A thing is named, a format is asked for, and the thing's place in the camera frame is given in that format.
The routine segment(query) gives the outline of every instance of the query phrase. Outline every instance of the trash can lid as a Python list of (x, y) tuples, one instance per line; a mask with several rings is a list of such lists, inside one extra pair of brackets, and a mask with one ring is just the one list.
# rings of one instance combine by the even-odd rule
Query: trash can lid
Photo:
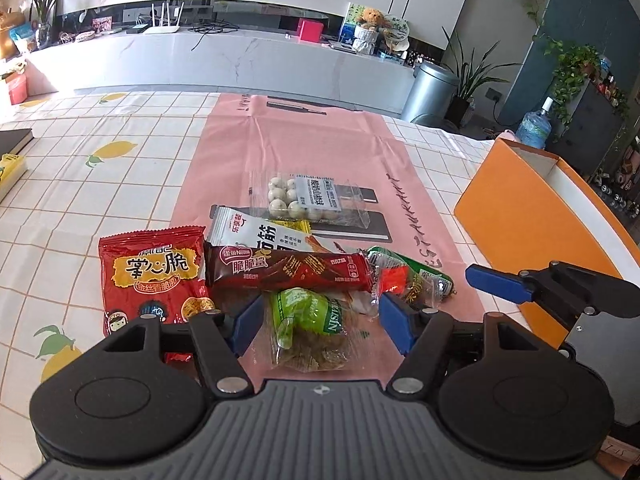
[(458, 78), (458, 76), (456, 76), (449, 69), (434, 65), (433, 63), (429, 63), (428, 61), (425, 61), (420, 65), (420, 70), (450, 85), (458, 86), (460, 84), (460, 79)]

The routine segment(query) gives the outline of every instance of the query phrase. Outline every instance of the white checkered tablecloth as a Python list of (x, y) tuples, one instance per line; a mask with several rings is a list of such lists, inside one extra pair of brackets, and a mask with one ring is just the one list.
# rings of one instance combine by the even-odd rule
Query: white checkered tablecloth
[[(0, 202), (0, 478), (27, 476), (42, 460), (28, 406), (59, 328), (81, 351), (102, 338), (100, 237), (169, 224), (206, 118), (219, 94), (127, 92), (14, 107), (3, 129), (32, 128), (29, 171)], [(486, 261), (452, 215), (490, 141), (385, 118), (468, 263)], [(130, 151), (87, 166), (118, 141)], [(487, 311), (526, 325), (518, 307), (480, 292)]]

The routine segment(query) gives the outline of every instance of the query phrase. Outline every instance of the white round candy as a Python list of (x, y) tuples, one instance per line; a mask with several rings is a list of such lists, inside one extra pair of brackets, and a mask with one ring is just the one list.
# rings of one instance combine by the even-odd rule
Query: white round candy
[(273, 218), (281, 218), (287, 215), (287, 204), (282, 200), (276, 199), (269, 204), (269, 214)]
[(298, 200), (298, 192), (295, 189), (289, 189), (287, 191), (287, 204), (295, 202), (296, 200)]
[(274, 176), (269, 181), (269, 189), (273, 189), (274, 187), (279, 187), (280, 189), (287, 189), (287, 185), (284, 183), (284, 180), (282, 180), (279, 176)]
[(302, 220), (305, 217), (305, 213), (305, 208), (303, 208), (297, 200), (289, 204), (289, 216), (294, 220)]
[(332, 209), (325, 209), (322, 212), (322, 218), (324, 218), (325, 220), (337, 220), (338, 219), (338, 212), (334, 211)]
[(306, 210), (306, 217), (311, 221), (317, 221), (322, 218), (322, 209), (309, 208)]
[(284, 191), (284, 189), (280, 189), (279, 187), (274, 187), (269, 192), (269, 203), (273, 202), (274, 200), (285, 201), (286, 199), (287, 199), (287, 193)]

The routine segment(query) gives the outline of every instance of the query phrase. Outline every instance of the silver trash can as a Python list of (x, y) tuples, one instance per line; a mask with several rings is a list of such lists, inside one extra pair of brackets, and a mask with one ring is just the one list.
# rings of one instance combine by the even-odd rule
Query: silver trash can
[(446, 68), (426, 61), (415, 68), (414, 77), (400, 118), (408, 122), (422, 115), (444, 118), (458, 89), (458, 77)]

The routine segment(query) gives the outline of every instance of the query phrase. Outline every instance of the lemon print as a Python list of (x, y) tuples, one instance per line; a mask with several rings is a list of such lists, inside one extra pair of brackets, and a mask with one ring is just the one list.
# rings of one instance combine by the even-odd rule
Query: lemon print
[(117, 99), (122, 99), (125, 95), (125, 93), (119, 93), (119, 94), (109, 94), (109, 95), (105, 95), (102, 99), (100, 99), (100, 104), (107, 104), (109, 101), (115, 101)]
[(34, 106), (38, 106), (44, 102), (48, 101), (48, 99), (36, 99), (35, 101), (27, 101), (25, 103), (20, 103), (22, 108), (33, 108)]
[(55, 325), (41, 328), (33, 336), (35, 337), (45, 332), (52, 332), (52, 334), (42, 342), (42, 347), (36, 359), (45, 355), (51, 355), (52, 357), (47, 361), (47, 364), (44, 365), (40, 377), (41, 383), (82, 355), (82, 352), (79, 351), (78, 348), (74, 348), (75, 340), (69, 339), (65, 333), (61, 333), (60, 329)]
[(101, 147), (93, 155), (91, 155), (86, 162), (89, 168), (95, 168), (96, 164), (104, 162), (104, 158), (117, 158), (119, 156), (127, 155), (137, 144), (129, 142), (128, 140), (116, 140)]

